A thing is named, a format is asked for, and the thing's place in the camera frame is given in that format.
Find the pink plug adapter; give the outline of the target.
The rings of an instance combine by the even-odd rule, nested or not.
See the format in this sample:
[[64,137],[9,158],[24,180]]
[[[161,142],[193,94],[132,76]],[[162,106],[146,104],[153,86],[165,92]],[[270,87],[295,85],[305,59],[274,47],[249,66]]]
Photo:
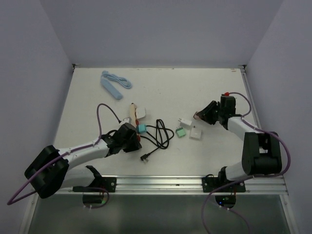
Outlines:
[[197,115],[197,112],[195,112],[195,114],[193,115],[193,118],[196,120],[200,120],[200,117]]

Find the cyan plug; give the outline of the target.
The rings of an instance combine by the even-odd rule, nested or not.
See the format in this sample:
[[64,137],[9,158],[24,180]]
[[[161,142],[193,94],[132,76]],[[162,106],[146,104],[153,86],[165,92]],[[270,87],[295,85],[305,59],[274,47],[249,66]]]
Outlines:
[[147,125],[146,124],[139,124],[136,127],[136,131],[138,134],[143,134],[147,132]]

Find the beige red power strip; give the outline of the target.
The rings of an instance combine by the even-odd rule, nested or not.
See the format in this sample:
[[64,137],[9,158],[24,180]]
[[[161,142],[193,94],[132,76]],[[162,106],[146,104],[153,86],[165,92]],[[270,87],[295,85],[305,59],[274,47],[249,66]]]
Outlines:
[[137,139],[140,142],[141,141],[140,134],[137,132],[137,123],[138,123],[138,121],[137,121],[137,117],[136,117],[136,108],[137,108],[137,106],[134,103],[130,104],[129,116],[130,116],[130,119],[131,119],[130,123],[134,126],[135,131],[136,131],[136,135],[137,135]]

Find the green plug adapter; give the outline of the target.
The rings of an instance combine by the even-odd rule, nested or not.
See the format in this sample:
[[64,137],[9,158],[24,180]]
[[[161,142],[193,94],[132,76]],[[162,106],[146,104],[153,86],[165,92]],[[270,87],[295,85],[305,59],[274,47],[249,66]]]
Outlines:
[[186,136],[186,131],[183,127],[176,128],[175,134],[178,138],[182,138]]

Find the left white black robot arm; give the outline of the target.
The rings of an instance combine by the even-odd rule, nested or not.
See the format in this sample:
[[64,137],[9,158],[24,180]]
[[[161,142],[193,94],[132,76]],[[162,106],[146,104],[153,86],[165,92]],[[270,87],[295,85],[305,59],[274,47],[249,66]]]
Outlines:
[[75,192],[95,192],[106,187],[94,166],[79,166],[89,161],[141,149],[137,131],[129,123],[118,130],[101,135],[98,139],[76,148],[45,147],[25,170],[25,177],[39,194],[48,198],[59,189],[72,187]]

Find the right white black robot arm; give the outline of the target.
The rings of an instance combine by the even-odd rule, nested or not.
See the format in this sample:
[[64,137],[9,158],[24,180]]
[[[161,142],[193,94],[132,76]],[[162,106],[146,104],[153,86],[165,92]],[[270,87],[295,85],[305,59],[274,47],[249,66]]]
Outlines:
[[218,173],[217,185],[222,191],[229,191],[234,181],[247,176],[271,176],[282,171],[280,143],[274,133],[265,133],[244,122],[244,116],[236,113],[236,99],[223,94],[220,101],[211,101],[194,118],[210,125],[219,123],[225,130],[234,133],[243,141],[241,160],[225,166]]

